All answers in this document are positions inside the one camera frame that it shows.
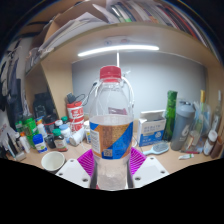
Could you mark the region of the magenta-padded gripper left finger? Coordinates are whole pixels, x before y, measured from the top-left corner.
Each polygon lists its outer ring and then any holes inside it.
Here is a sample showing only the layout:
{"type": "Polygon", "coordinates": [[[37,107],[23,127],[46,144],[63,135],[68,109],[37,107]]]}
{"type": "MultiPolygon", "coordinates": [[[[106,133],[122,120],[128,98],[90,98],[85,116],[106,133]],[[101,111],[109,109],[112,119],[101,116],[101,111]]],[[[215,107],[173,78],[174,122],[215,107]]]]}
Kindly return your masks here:
{"type": "Polygon", "coordinates": [[[78,159],[69,159],[56,175],[83,188],[95,189],[97,173],[92,150],[86,151],[78,159]]]}

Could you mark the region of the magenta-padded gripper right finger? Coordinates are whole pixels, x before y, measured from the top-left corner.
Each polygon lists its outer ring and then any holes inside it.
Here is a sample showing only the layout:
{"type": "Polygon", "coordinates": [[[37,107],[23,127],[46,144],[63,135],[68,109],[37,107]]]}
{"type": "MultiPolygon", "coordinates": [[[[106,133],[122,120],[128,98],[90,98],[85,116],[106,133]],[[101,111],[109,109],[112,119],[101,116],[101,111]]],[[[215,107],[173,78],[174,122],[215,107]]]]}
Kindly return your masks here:
{"type": "Polygon", "coordinates": [[[169,172],[154,157],[147,157],[132,147],[127,167],[127,186],[140,188],[169,175],[169,172]]]}

